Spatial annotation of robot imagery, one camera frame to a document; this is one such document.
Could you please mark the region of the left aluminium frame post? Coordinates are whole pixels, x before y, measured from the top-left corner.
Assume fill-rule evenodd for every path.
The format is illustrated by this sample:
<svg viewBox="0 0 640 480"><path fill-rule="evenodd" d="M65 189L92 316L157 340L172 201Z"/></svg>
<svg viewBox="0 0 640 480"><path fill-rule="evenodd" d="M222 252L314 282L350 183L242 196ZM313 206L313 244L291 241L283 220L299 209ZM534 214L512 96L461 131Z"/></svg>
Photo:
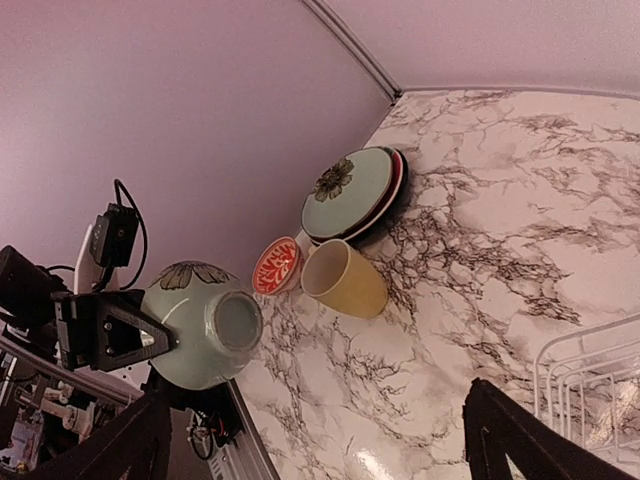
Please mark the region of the left aluminium frame post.
<svg viewBox="0 0 640 480"><path fill-rule="evenodd" d="M402 97L400 85L357 37L346 22L322 0L301 0L301 3L336 38L354 60L365 70L378 88L394 105Z"/></svg>

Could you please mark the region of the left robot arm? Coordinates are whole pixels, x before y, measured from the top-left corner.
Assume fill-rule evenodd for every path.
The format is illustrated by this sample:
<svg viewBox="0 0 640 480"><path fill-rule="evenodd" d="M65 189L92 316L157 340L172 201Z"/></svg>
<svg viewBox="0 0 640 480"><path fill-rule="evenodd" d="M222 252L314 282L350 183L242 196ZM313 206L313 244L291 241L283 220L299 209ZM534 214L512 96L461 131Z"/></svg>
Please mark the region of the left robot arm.
<svg viewBox="0 0 640 480"><path fill-rule="evenodd" d="M73 294L61 278L14 247L1 250L1 318L25 329L20 340L1 335L6 352L89 395L127 404L132 394L90 372L152 360L177 347L177 337L142 309L140 289Z"/></svg>

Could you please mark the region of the front aluminium table rail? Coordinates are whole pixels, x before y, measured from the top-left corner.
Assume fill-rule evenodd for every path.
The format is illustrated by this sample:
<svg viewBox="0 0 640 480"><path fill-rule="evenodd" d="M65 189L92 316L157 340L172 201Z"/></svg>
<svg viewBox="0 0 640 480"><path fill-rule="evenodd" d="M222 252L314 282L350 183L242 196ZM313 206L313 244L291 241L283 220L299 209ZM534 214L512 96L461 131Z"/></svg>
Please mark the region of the front aluminium table rail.
<svg viewBox="0 0 640 480"><path fill-rule="evenodd" d="M225 384L225 430L230 439L207 461L213 479L270 479L280 476L262 442L235 380Z"/></svg>

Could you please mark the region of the white red patterned bowl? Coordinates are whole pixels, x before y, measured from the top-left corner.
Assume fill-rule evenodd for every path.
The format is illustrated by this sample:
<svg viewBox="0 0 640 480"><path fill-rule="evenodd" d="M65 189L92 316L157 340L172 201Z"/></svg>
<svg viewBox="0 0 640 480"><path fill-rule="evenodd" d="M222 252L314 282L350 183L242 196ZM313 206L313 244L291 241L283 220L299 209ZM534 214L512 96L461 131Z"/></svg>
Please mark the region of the white red patterned bowl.
<svg viewBox="0 0 640 480"><path fill-rule="evenodd" d="M304 266L303 252L292 237L273 241L261 254L252 274L252 286L261 295L278 295L295 289Z"/></svg>

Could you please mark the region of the yellow mug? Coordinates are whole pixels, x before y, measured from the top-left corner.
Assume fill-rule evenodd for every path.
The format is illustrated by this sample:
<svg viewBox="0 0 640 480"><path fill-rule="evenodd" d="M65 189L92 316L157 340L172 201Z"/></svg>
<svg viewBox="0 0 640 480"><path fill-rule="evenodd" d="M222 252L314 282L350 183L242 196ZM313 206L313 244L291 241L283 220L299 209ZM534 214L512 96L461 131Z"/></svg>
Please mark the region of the yellow mug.
<svg viewBox="0 0 640 480"><path fill-rule="evenodd" d="M301 273L304 293L337 312L361 319L381 314L388 290L373 264L348 243L312 246Z"/></svg>

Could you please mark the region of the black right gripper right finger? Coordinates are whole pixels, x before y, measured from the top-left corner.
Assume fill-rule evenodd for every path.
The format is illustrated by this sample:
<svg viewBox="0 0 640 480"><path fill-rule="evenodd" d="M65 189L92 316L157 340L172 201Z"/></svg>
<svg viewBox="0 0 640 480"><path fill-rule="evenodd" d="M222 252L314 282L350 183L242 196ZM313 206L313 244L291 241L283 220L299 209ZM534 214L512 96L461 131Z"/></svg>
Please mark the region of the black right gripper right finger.
<svg viewBox="0 0 640 480"><path fill-rule="evenodd" d="M463 405L465 459L473 480L629 479L631 476L555 433L490 381L476 378Z"/></svg>

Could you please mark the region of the red teal floral plate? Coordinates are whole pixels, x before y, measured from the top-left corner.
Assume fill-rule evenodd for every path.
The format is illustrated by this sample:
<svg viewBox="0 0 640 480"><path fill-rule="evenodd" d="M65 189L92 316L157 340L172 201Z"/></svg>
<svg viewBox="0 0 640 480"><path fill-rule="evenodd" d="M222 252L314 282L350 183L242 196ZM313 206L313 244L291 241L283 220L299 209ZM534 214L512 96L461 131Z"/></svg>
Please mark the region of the red teal floral plate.
<svg viewBox="0 0 640 480"><path fill-rule="evenodd" d="M406 161L403 155L395 148L383 147L383 150L390 155L393 161L393 175L391 184L388 187L382 200L374 208L374 211L370 213L365 220L361 221L358 225L353 227L343 236L343 239L345 241L351 241L370 230L383 217L383 215L390 210L393 202L400 192L407 170Z"/></svg>

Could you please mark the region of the pale green bowl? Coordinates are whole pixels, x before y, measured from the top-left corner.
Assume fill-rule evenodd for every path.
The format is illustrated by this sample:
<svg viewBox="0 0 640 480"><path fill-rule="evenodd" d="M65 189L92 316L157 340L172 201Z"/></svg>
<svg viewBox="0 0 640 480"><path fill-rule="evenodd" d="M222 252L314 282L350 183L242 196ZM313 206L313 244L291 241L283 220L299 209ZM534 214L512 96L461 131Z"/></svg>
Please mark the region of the pale green bowl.
<svg viewBox="0 0 640 480"><path fill-rule="evenodd" d="M152 367L186 390L207 390L234 378L263 333L263 315L249 290L226 270L200 261L165 267L146 289L141 310L176 341L151 360Z"/></svg>

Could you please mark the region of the black rimmed beige plate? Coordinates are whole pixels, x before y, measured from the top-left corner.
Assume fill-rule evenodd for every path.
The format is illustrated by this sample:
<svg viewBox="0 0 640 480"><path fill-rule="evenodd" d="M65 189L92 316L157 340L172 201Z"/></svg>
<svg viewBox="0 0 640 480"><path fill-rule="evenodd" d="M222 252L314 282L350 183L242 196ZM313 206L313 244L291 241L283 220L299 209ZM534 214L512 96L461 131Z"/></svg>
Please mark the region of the black rimmed beige plate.
<svg viewBox="0 0 640 480"><path fill-rule="evenodd" d="M398 183L397 191L392 195L389 206L386 207L369 226L347 239L347 242L350 244L361 244L369 238L377 235L397 214L402 202L404 201L405 195L408 193L410 183L409 163L401 151L395 148L392 148L391 151L394 154L394 157L400 160L400 165L402 166L402 175Z"/></svg>

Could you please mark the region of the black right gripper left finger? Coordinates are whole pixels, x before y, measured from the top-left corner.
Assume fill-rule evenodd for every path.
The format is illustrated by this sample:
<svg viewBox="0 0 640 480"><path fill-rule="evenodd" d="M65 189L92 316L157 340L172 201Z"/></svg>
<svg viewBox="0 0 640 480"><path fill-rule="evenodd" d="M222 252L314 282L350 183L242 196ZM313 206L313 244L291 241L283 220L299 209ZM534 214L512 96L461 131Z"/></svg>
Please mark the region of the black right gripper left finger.
<svg viewBox="0 0 640 480"><path fill-rule="evenodd" d="M165 479L170 407L145 393L87 440L29 474L31 479Z"/></svg>

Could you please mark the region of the pale green flower plate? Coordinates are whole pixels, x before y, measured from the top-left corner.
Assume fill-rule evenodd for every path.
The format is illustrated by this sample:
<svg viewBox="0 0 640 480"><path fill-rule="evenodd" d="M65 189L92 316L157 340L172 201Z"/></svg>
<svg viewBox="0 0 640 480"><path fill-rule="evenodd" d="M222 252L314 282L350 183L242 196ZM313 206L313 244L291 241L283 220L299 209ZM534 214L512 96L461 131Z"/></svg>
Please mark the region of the pale green flower plate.
<svg viewBox="0 0 640 480"><path fill-rule="evenodd" d="M310 236L329 239L364 220L390 187L392 155L380 147L365 148L339 159L315 182L301 211Z"/></svg>

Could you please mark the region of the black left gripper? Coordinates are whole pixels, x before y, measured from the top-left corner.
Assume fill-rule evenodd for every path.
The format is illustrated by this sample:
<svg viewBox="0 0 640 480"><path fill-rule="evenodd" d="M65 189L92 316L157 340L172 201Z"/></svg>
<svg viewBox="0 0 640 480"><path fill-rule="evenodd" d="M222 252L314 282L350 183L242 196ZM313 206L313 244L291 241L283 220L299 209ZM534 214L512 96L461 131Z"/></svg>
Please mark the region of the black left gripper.
<svg viewBox="0 0 640 480"><path fill-rule="evenodd" d="M83 367L112 371L173 350L177 346L175 335L142 310L144 295L140 289L52 293L62 366L69 371ZM198 391L171 383L154 367L150 368L144 392L180 411L196 406L200 396Z"/></svg>

